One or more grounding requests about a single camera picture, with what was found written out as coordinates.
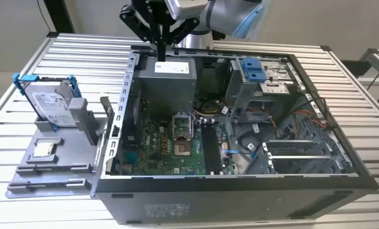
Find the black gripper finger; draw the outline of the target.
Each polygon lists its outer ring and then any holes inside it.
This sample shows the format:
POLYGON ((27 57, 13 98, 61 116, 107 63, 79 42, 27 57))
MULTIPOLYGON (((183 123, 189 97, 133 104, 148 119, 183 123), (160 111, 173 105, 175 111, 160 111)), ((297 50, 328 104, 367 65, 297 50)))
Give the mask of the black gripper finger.
POLYGON ((139 12, 135 10, 132 4, 125 5, 120 11, 120 19, 129 29, 135 32, 137 37, 156 46, 157 61, 161 62, 161 34, 160 26, 148 23, 139 12))
POLYGON ((161 61, 165 61, 165 51, 167 46, 172 44, 177 44, 185 36, 191 33, 191 31, 199 25, 199 20, 184 20, 180 26, 169 31, 171 26, 163 25, 161 29, 161 61))

